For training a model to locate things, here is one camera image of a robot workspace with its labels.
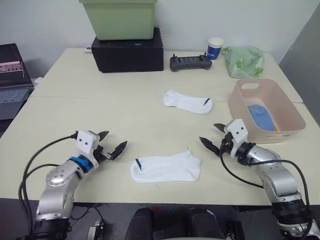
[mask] pink plastic basket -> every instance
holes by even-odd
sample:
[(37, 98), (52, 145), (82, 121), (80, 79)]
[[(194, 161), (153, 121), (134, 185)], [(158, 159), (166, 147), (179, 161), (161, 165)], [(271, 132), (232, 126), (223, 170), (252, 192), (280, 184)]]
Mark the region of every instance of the pink plastic basket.
[[(248, 106), (265, 107), (277, 131), (258, 127)], [(248, 141), (258, 144), (279, 143), (306, 127), (306, 122), (280, 86), (271, 79), (250, 78), (237, 81), (229, 106), (234, 119), (243, 119), (248, 130)]]

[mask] blue paper cup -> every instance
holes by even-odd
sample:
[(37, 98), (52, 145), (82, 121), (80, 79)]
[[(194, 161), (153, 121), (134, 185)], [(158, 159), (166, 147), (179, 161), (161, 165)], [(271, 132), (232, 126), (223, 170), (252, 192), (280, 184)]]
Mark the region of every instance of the blue paper cup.
[(220, 50), (224, 44), (224, 40), (218, 37), (211, 37), (208, 41), (207, 56), (211, 60), (216, 60), (219, 56)]

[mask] laptop keyboard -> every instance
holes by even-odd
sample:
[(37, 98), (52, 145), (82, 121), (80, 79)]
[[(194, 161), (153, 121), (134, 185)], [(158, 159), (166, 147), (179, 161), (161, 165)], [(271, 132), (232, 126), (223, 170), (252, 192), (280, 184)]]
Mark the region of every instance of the laptop keyboard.
[(21, 102), (29, 88), (17, 88), (0, 91), (0, 104)]

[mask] robotic arm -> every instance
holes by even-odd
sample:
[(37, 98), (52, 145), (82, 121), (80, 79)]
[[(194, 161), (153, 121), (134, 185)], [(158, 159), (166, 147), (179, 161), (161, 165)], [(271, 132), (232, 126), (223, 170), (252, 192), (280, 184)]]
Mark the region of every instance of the robotic arm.
[(116, 159), (127, 145), (121, 143), (112, 153), (104, 152), (99, 145), (108, 131), (95, 134), (79, 131), (76, 138), (78, 157), (70, 157), (63, 165), (51, 170), (46, 176), (46, 188), (41, 195), (36, 211), (32, 236), (27, 239), (64, 240), (71, 230), (71, 216), (74, 192), (79, 182), (105, 160)]
[(227, 125), (217, 123), (214, 126), (226, 133), (220, 148), (204, 137), (200, 137), (201, 142), (221, 158), (222, 164), (222, 154), (227, 153), (237, 159), (238, 163), (255, 168), (262, 186), (254, 185), (264, 188), (272, 203), (272, 212), (277, 217), (281, 233), (292, 239), (300, 238), (307, 231), (307, 236), (320, 239), (319, 226), (308, 209), (309, 202), (305, 206), (294, 176), (281, 162), (277, 162), (281, 160), (280, 156), (274, 151), (247, 142), (248, 131), (242, 119), (233, 120)]

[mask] green plastic bag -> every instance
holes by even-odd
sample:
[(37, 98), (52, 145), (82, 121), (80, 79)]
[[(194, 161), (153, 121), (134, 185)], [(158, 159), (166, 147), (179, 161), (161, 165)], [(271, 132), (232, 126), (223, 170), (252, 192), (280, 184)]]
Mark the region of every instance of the green plastic bag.
[(258, 78), (264, 71), (264, 52), (254, 46), (228, 46), (222, 49), (226, 68), (233, 78)]

